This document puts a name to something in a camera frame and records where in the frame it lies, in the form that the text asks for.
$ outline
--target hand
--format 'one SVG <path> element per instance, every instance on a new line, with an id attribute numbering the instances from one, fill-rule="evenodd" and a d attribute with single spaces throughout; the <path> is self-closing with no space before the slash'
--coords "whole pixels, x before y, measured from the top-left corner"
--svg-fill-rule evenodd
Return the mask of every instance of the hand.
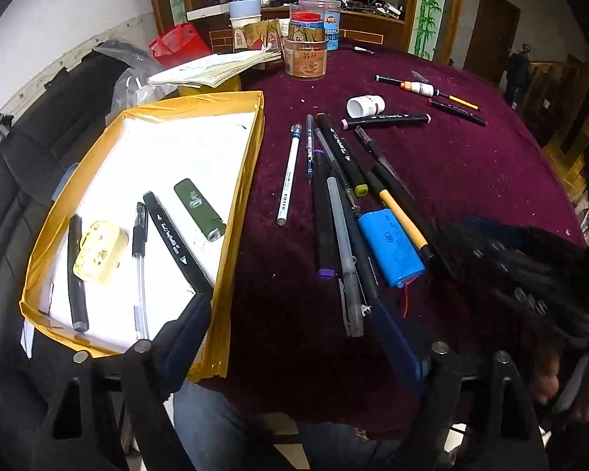
<path id="1" fill-rule="evenodd" d="M 559 347 L 554 341 L 539 341 L 536 348 L 532 376 L 528 385 L 530 396 L 540 404 L 547 404 L 558 392 L 558 372 L 560 368 Z M 583 383 L 572 408 L 574 422 L 589 422 L 589 376 Z"/>

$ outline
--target blue label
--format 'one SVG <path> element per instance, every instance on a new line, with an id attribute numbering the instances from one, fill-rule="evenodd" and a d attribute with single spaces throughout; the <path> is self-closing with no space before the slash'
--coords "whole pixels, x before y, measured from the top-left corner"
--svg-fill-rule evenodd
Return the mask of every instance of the blue label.
<path id="1" fill-rule="evenodd" d="M 327 51 L 338 49 L 338 24 L 340 12 L 325 12 L 325 38 L 327 38 Z"/>

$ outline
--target maroon tablecloth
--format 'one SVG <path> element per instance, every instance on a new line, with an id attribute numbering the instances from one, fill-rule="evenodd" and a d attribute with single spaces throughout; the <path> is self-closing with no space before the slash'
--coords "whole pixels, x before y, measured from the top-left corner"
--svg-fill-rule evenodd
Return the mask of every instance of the maroon tablecloth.
<path id="1" fill-rule="evenodd" d="M 441 91 L 478 104 L 487 127 L 428 108 L 424 97 L 374 81 L 376 74 L 414 80 L 412 69 Z M 287 224 L 277 226 L 291 125 L 319 112 L 329 113 L 339 125 L 347 100 L 366 94 L 382 96 L 386 113 L 430 113 L 427 126 L 369 131 L 425 215 L 438 222 L 480 215 L 540 226 L 581 245 L 584 241 L 541 149 L 493 87 L 470 73 L 385 50 L 375 56 L 336 51 L 327 72 L 322 80 L 300 81 L 281 70 L 245 85 L 264 91 L 264 142 L 236 270 L 229 374 L 204 384 L 249 411 L 282 411 L 298 421 L 349 423 L 369 431 L 402 429 L 418 402 L 393 376 L 367 322 L 364 337 L 346 337 L 337 285 L 315 279 L 303 140 Z M 372 164 L 357 140 L 349 132 L 343 135 L 358 157 Z M 408 318 L 457 352 L 471 352 L 472 315 L 449 290 L 442 291 L 428 276 L 419 278 L 410 285 Z M 394 295 L 402 302 L 398 292 Z M 503 329 L 493 322 L 488 330 Z"/>

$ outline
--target white cup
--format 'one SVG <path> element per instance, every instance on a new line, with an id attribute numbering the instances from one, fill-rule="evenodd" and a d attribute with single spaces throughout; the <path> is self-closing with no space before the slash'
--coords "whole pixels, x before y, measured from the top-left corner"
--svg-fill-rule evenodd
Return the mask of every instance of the white cup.
<path id="1" fill-rule="evenodd" d="M 377 115 L 386 108 L 384 99 L 378 95 L 361 95 L 347 102 L 347 113 L 352 119 Z"/>

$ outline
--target metal screw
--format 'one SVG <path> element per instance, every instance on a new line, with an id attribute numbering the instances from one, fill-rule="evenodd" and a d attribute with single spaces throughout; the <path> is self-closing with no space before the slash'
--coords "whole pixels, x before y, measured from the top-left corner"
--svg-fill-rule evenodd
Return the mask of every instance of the metal screw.
<path id="1" fill-rule="evenodd" d="M 450 351 L 450 346 L 447 345 L 444 341 L 435 341 L 432 344 L 432 351 L 436 352 L 437 354 L 447 354 Z"/>
<path id="2" fill-rule="evenodd" d="M 501 364 L 506 365 L 507 363 L 510 363 L 510 354 L 504 351 L 497 351 L 495 353 L 495 359 Z"/>
<path id="3" fill-rule="evenodd" d="M 139 352 L 140 354 L 142 352 L 147 352 L 151 350 L 151 340 L 138 340 L 135 343 L 135 352 Z"/>
<path id="4" fill-rule="evenodd" d="M 89 356 L 90 356 L 89 352 L 79 351 L 72 357 L 72 361 L 74 361 L 74 363 L 80 364 L 80 363 L 83 363 Z"/>

